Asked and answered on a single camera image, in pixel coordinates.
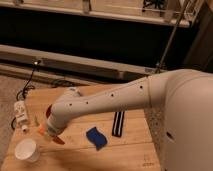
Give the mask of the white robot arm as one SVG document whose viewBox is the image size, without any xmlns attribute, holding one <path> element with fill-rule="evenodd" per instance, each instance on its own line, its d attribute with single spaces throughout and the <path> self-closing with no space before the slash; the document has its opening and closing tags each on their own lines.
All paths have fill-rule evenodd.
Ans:
<svg viewBox="0 0 213 171">
<path fill-rule="evenodd" d="M 66 90 L 47 109 L 39 133 L 53 140 L 71 120 L 105 112 L 163 106 L 165 171 L 213 171 L 213 74 L 179 69 L 91 95 Z"/>
</svg>

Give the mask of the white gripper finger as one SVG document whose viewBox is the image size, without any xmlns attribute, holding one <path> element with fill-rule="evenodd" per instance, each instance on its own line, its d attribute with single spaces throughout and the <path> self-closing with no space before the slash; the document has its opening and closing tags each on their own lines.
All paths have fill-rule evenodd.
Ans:
<svg viewBox="0 0 213 171">
<path fill-rule="evenodd" d="M 36 127 L 39 127 L 40 123 L 39 123 L 39 121 L 38 121 L 37 116 L 34 117 L 34 122 L 35 122 L 35 126 L 36 126 Z"/>
</svg>

